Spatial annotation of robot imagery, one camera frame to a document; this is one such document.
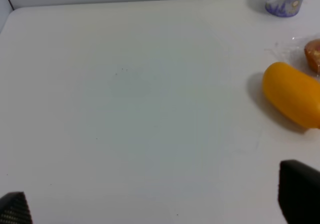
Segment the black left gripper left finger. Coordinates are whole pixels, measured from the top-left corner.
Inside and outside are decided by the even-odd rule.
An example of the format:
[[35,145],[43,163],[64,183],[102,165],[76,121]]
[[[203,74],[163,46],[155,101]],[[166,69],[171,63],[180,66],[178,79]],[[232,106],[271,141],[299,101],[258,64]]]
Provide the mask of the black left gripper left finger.
[[1,197],[0,224],[33,224],[24,192],[11,192]]

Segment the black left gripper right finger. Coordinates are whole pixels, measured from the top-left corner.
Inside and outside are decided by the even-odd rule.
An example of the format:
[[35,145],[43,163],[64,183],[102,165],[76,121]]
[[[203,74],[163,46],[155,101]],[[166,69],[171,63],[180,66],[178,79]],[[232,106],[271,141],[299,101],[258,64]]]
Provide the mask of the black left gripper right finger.
[[278,204],[288,224],[318,224],[320,172],[297,160],[281,161]]

